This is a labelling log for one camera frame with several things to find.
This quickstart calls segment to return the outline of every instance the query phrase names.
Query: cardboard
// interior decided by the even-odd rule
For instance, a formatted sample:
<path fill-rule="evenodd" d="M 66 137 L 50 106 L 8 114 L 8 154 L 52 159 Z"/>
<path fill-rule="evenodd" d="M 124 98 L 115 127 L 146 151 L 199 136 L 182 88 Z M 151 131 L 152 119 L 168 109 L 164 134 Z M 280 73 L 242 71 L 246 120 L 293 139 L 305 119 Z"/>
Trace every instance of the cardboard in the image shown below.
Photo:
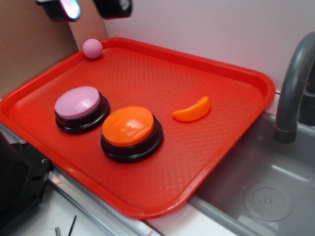
<path fill-rule="evenodd" d="M 104 20 L 100 16 L 94 1 L 78 0 L 78 3 L 81 8 L 81 16 L 77 21 L 69 24 L 78 48 L 82 49 L 86 40 L 90 38 L 102 40 L 108 38 L 108 36 Z"/>
<path fill-rule="evenodd" d="M 0 1 L 0 98 L 78 51 L 68 23 L 35 0 Z"/>

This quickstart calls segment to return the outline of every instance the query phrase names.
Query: orange slice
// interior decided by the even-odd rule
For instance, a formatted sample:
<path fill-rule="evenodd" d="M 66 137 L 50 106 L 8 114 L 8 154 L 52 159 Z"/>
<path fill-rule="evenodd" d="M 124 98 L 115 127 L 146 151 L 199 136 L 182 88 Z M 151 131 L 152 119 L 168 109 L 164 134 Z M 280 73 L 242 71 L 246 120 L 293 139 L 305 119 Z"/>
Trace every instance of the orange slice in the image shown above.
<path fill-rule="evenodd" d="M 211 109 L 211 103 L 207 96 L 190 107 L 172 113 L 173 118 L 179 121 L 193 121 L 205 116 Z"/>

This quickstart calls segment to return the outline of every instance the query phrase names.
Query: plastic tray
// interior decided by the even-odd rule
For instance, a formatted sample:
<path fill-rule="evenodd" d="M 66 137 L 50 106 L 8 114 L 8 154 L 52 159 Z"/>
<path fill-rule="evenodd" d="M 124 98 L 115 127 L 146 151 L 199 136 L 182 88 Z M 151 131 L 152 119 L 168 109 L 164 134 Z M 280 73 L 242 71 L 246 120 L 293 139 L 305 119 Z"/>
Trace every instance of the plastic tray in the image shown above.
<path fill-rule="evenodd" d="M 102 41 L 103 56 L 78 52 L 0 102 L 0 121 L 110 204 L 135 218 L 157 217 L 184 204 L 275 95 L 264 74 L 128 40 Z M 66 91 L 97 88 L 111 111 L 143 106 L 161 122 L 164 141 L 148 159 L 111 161 L 101 126 L 84 134 L 61 132 L 54 104 Z M 208 96 L 203 118 L 179 122 L 172 112 Z"/>

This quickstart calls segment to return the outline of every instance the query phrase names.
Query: black button base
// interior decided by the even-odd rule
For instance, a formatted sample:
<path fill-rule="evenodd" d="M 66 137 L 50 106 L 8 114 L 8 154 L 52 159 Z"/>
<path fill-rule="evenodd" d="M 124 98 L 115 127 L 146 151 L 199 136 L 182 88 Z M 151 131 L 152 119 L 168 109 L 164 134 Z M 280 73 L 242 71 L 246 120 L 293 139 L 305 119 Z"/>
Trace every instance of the black button base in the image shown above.
<path fill-rule="evenodd" d="M 99 92 L 99 105 L 88 115 L 78 119 L 63 119 L 55 112 L 57 126 L 67 134 L 79 134 L 90 131 L 100 124 L 108 117 L 110 113 L 110 106 L 108 100 Z"/>
<path fill-rule="evenodd" d="M 101 145 L 104 152 L 110 159 L 120 163 L 133 163 L 146 159 L 156 152 L 163 142 L 162 125 L 155 117 L 154 122 L 155 126 L 151 135 L 141 143 L 129 147 L 111 145 L 102 134 Z"/>

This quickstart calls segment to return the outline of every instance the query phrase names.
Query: gray sink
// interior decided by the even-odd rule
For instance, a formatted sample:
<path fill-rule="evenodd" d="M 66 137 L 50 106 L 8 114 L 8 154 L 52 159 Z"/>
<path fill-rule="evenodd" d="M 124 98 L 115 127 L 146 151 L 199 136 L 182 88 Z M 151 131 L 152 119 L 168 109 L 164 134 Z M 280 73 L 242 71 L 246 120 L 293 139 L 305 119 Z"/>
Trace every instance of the gray sink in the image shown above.
<path fill-rule="evenodd" d="M 296 141 L 273 139 L 264 113 L 189 202 L 237 235 L 315 235 L 315 131 L 299 125 Z"/>

